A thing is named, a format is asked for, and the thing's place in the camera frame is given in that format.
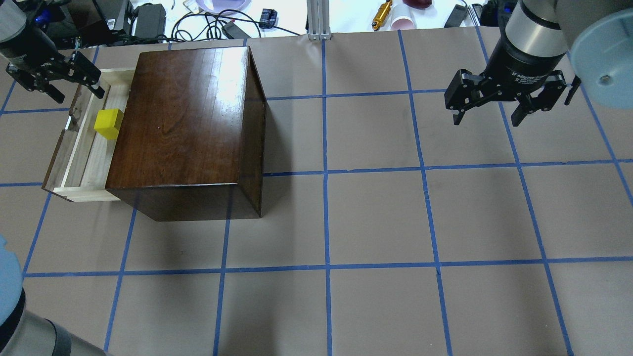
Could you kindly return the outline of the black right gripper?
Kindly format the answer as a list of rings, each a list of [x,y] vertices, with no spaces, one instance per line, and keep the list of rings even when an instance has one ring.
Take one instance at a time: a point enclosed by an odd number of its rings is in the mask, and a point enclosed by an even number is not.
[[[459,69],[446,89],[445,108],[452,111],[453,124],[459,125],[466,111],[490,101],[518,100],[511,115],[513,127],[535,111],[551,110],[567,87],[563,72],[555,70],[561,59],[561,54],[543,58],[525,53],[508,38],[500,38],[481,75]]]

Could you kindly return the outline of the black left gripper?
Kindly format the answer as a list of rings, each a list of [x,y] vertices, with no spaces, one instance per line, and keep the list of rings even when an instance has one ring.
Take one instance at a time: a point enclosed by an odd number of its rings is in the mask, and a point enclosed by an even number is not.
[[[104,98],[101,70],[79,50],[68,56],[60,54],[37,26],[2,26],[0,48],[9,61],[7,74],[27,91],[45,93],[61,104],[65,95],[49,81],[66,80],[86,86],[97,98]]]

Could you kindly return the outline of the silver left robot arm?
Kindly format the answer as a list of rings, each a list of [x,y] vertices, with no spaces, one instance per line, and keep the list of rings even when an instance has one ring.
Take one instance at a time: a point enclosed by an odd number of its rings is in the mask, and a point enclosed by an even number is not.
[[[103,97],[101,72],[80,52],[61,54],[38,20],[40,1],[27,13],[15,0],[1,2],[1,56],[6,72],[27,91],[39,91],[56,103],[65,95],[51,82],[86,86]],[[108,352],[70,333],[65,327],[29,311],[23,264],[12,250],[12,240],[1,238],[1,354],[3,356],[106,356]]]

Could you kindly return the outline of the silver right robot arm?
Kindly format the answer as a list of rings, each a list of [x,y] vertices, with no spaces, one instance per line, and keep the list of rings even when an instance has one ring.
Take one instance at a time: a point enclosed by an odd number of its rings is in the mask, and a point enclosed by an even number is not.
[[[633,92],[633,9],[630,0],[520,0],[488,65],[479,75],[458,70],[445,106],[459,125],[465,113],[491,101],[518,102],[513,126],[549,111],[563,94],[556,69],[565,54],[574,81],[565,103],[583,84],[597,103],[630,110]]]

